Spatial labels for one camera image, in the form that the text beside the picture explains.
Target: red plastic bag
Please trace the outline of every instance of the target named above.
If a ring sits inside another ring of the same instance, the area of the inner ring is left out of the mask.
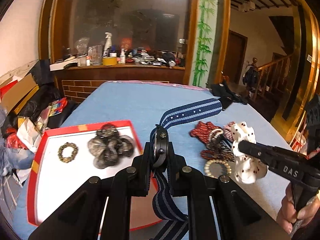
[[[21,148],[27,150],[27,146],[24,145],[22,141],[17,137],[17,130],[15,128],[8,128],[7,134],[10,133],[10,135],[6,139],[6,147],[8,148]]]

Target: wooden door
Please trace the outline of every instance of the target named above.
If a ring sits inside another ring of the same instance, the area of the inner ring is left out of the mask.
[[[239,83],[244,62],[244,54],[247,47],[247,39],[247,37],[229,30],[223,75],[228,76],[232,83]]]

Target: metal screw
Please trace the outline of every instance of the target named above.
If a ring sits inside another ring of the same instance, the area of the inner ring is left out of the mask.
[[[184,167],[182,168],[182,171],[185,172],[185,173],[189,173],[189,172],[192,171],[192,169],[191,169],[191,167],[189,167],[189,166],[184,166]]]
[[[94,184],[94,183],[97,183],[99,181],[99,177],[97,176],[93,176],[89,179],[89,182]]]
[[[222,176],[220,176],[220,181],[223,183],[227,183],[230,181],[230,178],[226,175],[222,175]]]
[[[130,167],[127,168],[127,173],[135,173],[135,172],[136,172],[136,168],[135,167],[130,166]]]

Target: white spray bottle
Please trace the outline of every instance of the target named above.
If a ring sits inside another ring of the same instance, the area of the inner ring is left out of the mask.
[[[103,49],[103,56],[102,57],[109,57],[109,48],[112,46],[112,41],[111,41],[111,37],[112,34],[111,33],[105,33],[106,36],[106,44],[104,45],[104,49]]]

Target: wooden cabinet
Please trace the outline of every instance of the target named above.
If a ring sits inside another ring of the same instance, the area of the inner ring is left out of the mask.
[[[56,87],[75,102],[81,103],[105,81],[139,80],[182,84],[184,68],[135,64],[86,66],[53,71]]]

